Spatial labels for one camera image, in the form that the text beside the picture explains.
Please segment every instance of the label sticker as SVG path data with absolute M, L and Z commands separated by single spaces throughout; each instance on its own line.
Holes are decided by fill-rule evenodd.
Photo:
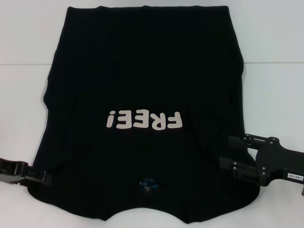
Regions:
M 303 179 L 304 179 L 303 176 L 295 175 L 295 174 L 292 174 L 292 173 L 288 173 L 287 177 L 292 178 L 292 179 L 296 179 L 298 181 L 303 181 Z

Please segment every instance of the black fabric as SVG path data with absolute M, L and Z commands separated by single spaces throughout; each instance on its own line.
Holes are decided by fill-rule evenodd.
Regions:
M 228 147 L 230 135 L 244 134 L 242 73 L 228 7 L 68 8 L 33 164 L 53 174 L 53 185 L 30 194 L 103 220 L 143 207 L 191 223 L 248 205 L 259 186 L 233 180 L 218 163 L 254 164 Z M 146 128 L 133 126 L 143 123 L 135 118 L 142 109 Z M 131 111 L 131 128 L 116 127 L 127 124 L 121 110 Z M 176 112 L 182 126 L 168 119 Z M 156 130 L 164 125 L 153 127 L 150 115 L 161 113 L 165 129 Z

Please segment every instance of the white background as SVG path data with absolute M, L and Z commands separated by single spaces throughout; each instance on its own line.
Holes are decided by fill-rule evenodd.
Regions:
M 31 164 L 46 125 L 42 96 L 68 6 L 228 5 L 245 61 L 246 132 L 275 136 L 304 152 L 304 1 L 302 0 L 1 0 L 0 157 Z M 303 186 L 277 180 L 249 206 L 202 223 L 184 224 L 152 209 L 108 221 L 75 216 L 0 183 L 0 227 L 17 228 L 302 228 Z

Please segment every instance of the t-shirt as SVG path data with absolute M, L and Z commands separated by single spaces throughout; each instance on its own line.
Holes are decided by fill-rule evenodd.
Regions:
M 244 149 L 243 59 L 228 7 L 69 7 L 48 76 L 47 127 L 30 194 L 107 220 L 134 208 L 200 222 L 251 203 L 219 157 Z

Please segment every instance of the black t-shirt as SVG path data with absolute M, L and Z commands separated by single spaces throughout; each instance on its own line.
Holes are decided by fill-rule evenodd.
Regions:
M 48 77 L 47 128 L 30 194 L 107 220 L 132 208 L 204 221 L 251 203 L 259 187 L 219 157 L 244 134 L 243 59 L 228 7 L 68 8 Z

